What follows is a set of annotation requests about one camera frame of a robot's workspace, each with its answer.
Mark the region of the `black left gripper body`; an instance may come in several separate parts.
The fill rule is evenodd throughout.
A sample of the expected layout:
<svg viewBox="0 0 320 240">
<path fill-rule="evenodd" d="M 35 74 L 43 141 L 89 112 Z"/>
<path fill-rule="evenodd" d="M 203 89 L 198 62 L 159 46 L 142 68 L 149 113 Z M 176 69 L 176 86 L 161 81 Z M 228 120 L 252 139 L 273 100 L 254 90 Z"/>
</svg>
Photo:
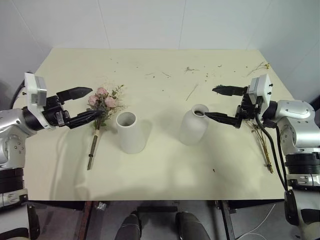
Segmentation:
<svg viewBox="0 0 320 240">
<path fill-rule="evenodd" d="M 70 122 L 70 115 L 63 108 L 64 101 L 57 95 L 48 97 L 46 105 L 43 107 L 42 114 L 47 122 L 54 127 L 67 126 Z"/>
</svg>

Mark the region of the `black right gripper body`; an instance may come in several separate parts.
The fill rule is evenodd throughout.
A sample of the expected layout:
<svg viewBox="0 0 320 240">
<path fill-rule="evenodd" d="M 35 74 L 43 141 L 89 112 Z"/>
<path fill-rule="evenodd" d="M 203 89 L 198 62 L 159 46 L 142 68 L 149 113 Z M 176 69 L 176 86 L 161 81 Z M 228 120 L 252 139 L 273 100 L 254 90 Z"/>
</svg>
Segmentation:
<svg viewBox="0 0 320 240">
<path fill-rule="evenodd" d="M 256 115 L 261 113 L 263 98 L 257 96 L 252 102 L 250 95 L 247 93 L 248 88 L 248 86 L 244 87 L 241 104 L 238 105 L 236 110 L 235 118 L 238 123 L 242 123 L 243 120 L 255 119 Z"/>
</svg>

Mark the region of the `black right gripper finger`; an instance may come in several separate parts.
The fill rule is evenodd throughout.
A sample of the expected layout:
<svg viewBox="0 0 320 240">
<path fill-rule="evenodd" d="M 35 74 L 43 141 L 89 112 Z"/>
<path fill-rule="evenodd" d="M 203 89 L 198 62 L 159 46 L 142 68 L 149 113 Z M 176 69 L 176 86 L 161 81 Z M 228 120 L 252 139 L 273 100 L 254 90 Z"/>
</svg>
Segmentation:
<svg viewBox="0 0 320 240">
<path fill-rule="evenodd" d="M 242 96 L 245 93 L 244 87 L 218 85 L 212 89 L 213 92 L 224 96 Z"/>
<path fill-rule="evenodd" d="M 238 117 L 231 117 L 224 113 L 219 112 L 205 112 L 204 115 L 218 123 L 231 125 L 237 129 L 240 128 L 242 120 Z"/>
</svg>

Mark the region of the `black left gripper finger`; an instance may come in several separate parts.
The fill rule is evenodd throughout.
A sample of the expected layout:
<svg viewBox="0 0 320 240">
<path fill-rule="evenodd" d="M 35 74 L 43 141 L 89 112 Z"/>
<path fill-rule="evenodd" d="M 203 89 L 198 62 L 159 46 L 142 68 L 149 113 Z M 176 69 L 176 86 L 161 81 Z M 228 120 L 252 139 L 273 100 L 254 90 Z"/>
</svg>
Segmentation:
<svg viewBox="0 0 320 240">
<path fill-rule="evenodd" d="M 102 115 L 101 110 L 87 110 L 85 112 L 79 113 L 75 117 L 70 118 L 66 122 L 66 126 L 69 127 L 70 129 L 78 128 L 92 121 L 95 121 L 101 115 Z"/>
<path fill-rule="evenodd" d="M 93 89 L 89 87 L 74 87 L 64 91 L 57 92 L 56 95 L 61 102 L 65 102 L 69 100 L 77 100 L 83 98 L 92 91 Z"/>
</svg>

